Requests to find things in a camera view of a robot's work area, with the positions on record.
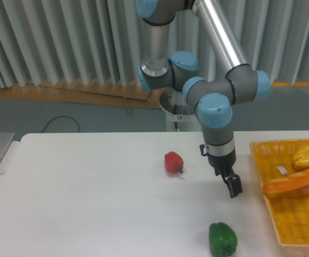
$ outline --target metal rod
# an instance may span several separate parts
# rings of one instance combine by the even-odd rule
[[[230,29],[218,0],[196,0],[192,6],[192,12],[202,22],[209,42],[225,74],[233,67],[247,63],[245,54]]]

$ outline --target cable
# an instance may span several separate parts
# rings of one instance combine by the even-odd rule
[[[55,118],[52,118],[52,119],[49,120],[49,122],[45,125],[44,129],[43,129],[41,132],[39,132],[39,133],[43,133],[43,132],[47,129],[47,127],[49,126],[49,124],[50,124],[53,120],[55,120],[55,119],[57,119],[57,118],[69,118],[69,119],[72,119],[72,120],[75,121],[76,124],[78,125],[78,131],[77,131],[77,133],[80,133],[80,124],[79,124],[79,122],[78,122],[76,119],[74,119],[73,117],[66,116],[66,115],[60,115],[60,116],[56,116]]]
[[[177,104],[174,105],[174,111],[173,111],[173,115],[177,115]],[[180,130],[178,129],[178,123],[176,121],[174,121],[174,125],[175,125],[175,129],[177,130],[177,132],[179,132]]]

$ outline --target green bell pepper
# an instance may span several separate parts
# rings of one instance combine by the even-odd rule
[[[214,257],[228,257],[236,251],[238,244],[235,232],[225,223],[209,226],[209,248]]]

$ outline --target yellow plastic basket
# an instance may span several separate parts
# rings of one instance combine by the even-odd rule
[[[292,157],[308,144],[309,139],[251,142],[261,185],[282,177],[278,166],[286,168],[288,174],[296,172]],[[294,253],[292,256],[309,256],[309,196],[293,190],[264,198],[279,244]]]

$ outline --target gray floor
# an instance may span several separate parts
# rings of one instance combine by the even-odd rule
[[[75,118],[81,132],[166,131],[161,110],[132,109],[89,104],[54,103],[0,99],[0,131],[16,133],[20,140],[28,133],[39,133],[59,115]],[[309,87],[275,87],[261,101],[233,107],[235,131],[309,130]],[[54,120],[45,132],[76,132],[77,125],[66,118]]]

